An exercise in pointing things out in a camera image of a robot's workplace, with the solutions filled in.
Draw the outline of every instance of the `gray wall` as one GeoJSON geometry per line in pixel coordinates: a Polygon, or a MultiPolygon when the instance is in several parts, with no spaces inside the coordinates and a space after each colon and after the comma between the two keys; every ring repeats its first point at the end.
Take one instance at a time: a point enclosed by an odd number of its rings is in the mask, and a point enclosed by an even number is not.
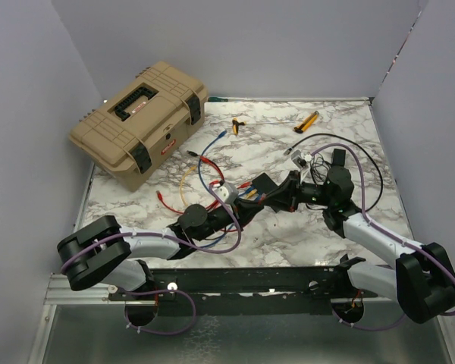
{"type": "Polygon", "coordinates": [[[106,99],[161,59],[212,95],[375,96],[419,13],[419,0],[52,3],[106,99]]]}
{"type": "Polygon", "coordinates": [[[374,112],[415,237],[455,268],[455,0],[428,3],[374,112]]]}
{"type": "Polygon", "coordinates": [[[67,132],[99,101],[51,3],[1,0],[0,364],[27,361],[89,165],[67,132]]]}

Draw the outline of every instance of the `black handle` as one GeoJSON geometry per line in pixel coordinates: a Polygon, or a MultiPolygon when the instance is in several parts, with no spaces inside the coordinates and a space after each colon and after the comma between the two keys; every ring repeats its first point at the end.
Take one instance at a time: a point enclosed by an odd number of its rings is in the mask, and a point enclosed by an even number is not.
{"type": "Polygon", "coordinates": [[[123,101],[121,101],[118,105],[115,106],[115,114],[118,116],[121,121],[125,121],[130,117],[130,113],[126,112],[124,109],[126,109],[128,106],[133,104],[136,100],[138,100],[142,96],[146,96],[148,100],[150,100],[153,96],[155,96],[158,92],[149,89],[145,86],[140,86],[137,88],[135,91],[133,91],[130,95],[125,97],[123,101]]]}

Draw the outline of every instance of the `toolbox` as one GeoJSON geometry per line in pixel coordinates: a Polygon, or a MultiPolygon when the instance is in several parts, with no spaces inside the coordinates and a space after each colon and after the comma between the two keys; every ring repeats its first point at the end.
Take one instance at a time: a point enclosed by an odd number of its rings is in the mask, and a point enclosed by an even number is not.
{"type": "Polygon", "coordinates": [[[92,110],[70,140],[130,191],[204,124],[206,87],[161,61],[92,110]]]}

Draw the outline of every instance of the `purple cable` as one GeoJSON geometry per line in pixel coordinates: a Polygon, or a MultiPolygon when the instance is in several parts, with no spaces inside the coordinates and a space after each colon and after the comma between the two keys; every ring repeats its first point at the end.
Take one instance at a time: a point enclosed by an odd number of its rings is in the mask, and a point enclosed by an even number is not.
{"type": "Polygon", "coordinates": [[[149,334],[155,334],[155,335],[162,335],[162,336],[174,336],[174,335],[179,335],[183,334],[185,331],[190,330],[194,324],[196,323],[196,304],[194,303],[194,300],[192,299],[191,296],[189,296],[187,293],[183,292],[182,290],[151,290],[149,292],[126,292],[130,294],[131,296],[147,296],[147,295],[152,295],[152,294],[162,294],[162,293],[179,293],[185,298],[189,300],[190,305],[192,306],[192,320],[190,320],[189,324],[185,326],[184,328],[180,328],[175,331],[157,331],[157,330],[151,330],[149,328],[144,328],[143,326],[135,326],[130,322],[130,319],[128,318],[128,313],[125,307],[124,310],[124,319],[127,320],[128,322],[128,327],[130,328],[135,328],[137,330],[143,331],[143,332],[148,332],[149,334]]]}
{"type": "MultiPolygon", "coordinates": [[[[164,235],[160,233],[153,233],[153,232],[139,232],[136,233],[136,236],[138,237],[162,237],[168,240],[172,240],[176,243],[187,245],[188,247],[191,247],[193,249],[200,250],[201,252],[204,253],[212,253],[212,254],[224,254],[224,253],[229,253],[235,250],[241,243],[241,225],[236,219],[236,216],[234,216],[233,212],[229,209],[229,207],[218,197],[218,195],[215,194],[215,192],[212,190],[212,186],[209,185],[209,192],[215,197],[216,200],[221,204],[221,206],[226,210],[226,212],[229,214],[229,216],[233,219],[234,226],[236,226],[237,229],[237,240],[236,243],[231,247],[223,250],[212,250],[212,249],[206,249],[202,248],[200,246],[196,246],[192,243],[189,243],[185,240],[179,239],[178,237],[172,237],[170,235],[164,235]]],[[[69,269],[69,267],[76,261],[76,259],[80,258],[84,254],[90,252],[91,250],[97,248],[98,246],[105,244],[111,240],[118,239],[119,237],[131,237],[133,233],[119,233],[119,234],[114,234],[109,237],[106,237],[104,239],[101,239],[99,241],[96,241],[95,243],[89,245],[87,248],[84,248],[81,250],[79,253],[74,254],[72,257],[70,257],[66,263],[64,263],[61,267],[61,273],[64,275],[65,272],[69,269]]]]}
{"type": "Polygon", "coordinates": [[[392,328],[396,328],[398,325],[401,325],[404,320],[406,319],[406,315],[405,314],[402,314],[401,317],[399,317],[398,320],[396,320],[395,322],[393,322],[392,324],[389,324],[389,325],[386,325],[386,326],[381,326],[380,328],[369,328],[367,326],[361,326],[361,325],[355,325],[355,324],[351,324],[347,321],[344,321],[342,318],[340,318],[340,316],[334,311],[334,309],[332,309],[332,314],[337,318],[337,320],[342,324],[342,325],[346,325],[350,328],[355,328],[356,330],[362,330],[362,331],[372,331],[372,332],[375,332],[375,331],[386,331],[386,330],[391,330],[392,328]]]}
{"type": "MultiPolygon", "coordinates": [[[[390,237],[391,239],[393,239],[396,242],[400,243],[401,245],[408,246],[410,249],[413,249],[416,252],[422,254],[426,259],[428,259],[430,262],[435,264],[438,267],[438,269],[440,269],[448,277],[448,279],[450,279],[452,284],[455,286],[455,277],[437,259],[435,259],[431,255],[429,255],[425,250],[423,250],[423,249],[421,249],[421,248],[419,248],[419,247],[417,247],[417,246],[415,246],[415,245],[413,245],[411,243],[407,243],[404,240],[402,240],[400,237],[392,234],[389,230],[387,230],[386,228],[382,227],[381,225],[379,225],[378,223],[373,221],[367,215],[367,212],[366,212],[366,190],[365,190],[365,186],[364,186],[364,173],[362,171],[362,166],[361,166],[361,163],[360,163],[359,159],[357,158],[356,153],[349,146],[346,146],[345,144],[342,144],[342,143],[330,143],[330,144],[327,144],[326,146],[322,146],[322,147],[316,149],[314,152],[312,152],[310,154],[312,155],[312,157],[315,157],[315,155],[320,153],[322,150],[327,149],[327,148],[331,148],[331,147],[334,147],[334,146],[340,146],[342,148],[347,149],[349,151],[349,153],[352,155],[352,157],[354,157],[354,159],[356,161],[357,168],[359,169],[359,175],[361,177],[361,190],[362,190],[361,191],[361,207],[362,207],[361,209],[362,209],[362,216],[369,223],[369,225],[371,225],[374,229],[376,229],[377,231],[383,233],[387,237],[390,237]]],[[[442,316],[455,316],[455,310],[452,311],[452,312],[444,312],[441,315],[442,316]]]]}

